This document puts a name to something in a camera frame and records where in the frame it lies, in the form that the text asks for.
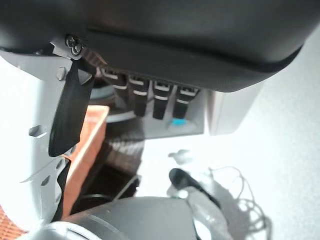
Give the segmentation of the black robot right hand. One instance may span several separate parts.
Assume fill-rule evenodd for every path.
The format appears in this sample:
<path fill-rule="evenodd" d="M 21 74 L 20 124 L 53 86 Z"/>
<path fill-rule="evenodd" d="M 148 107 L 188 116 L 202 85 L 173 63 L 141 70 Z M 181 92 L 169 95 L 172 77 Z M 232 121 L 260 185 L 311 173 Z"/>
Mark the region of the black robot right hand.
<path fill-rule="evenodd" d="M 61 219 L 65 154 L 80 141 L 97 71 L 144 115 L 155 83 L 230 93 L 287 67 L 320 23 L 317 0 L 3 0 L 0 205 L 20 229 Z"/>

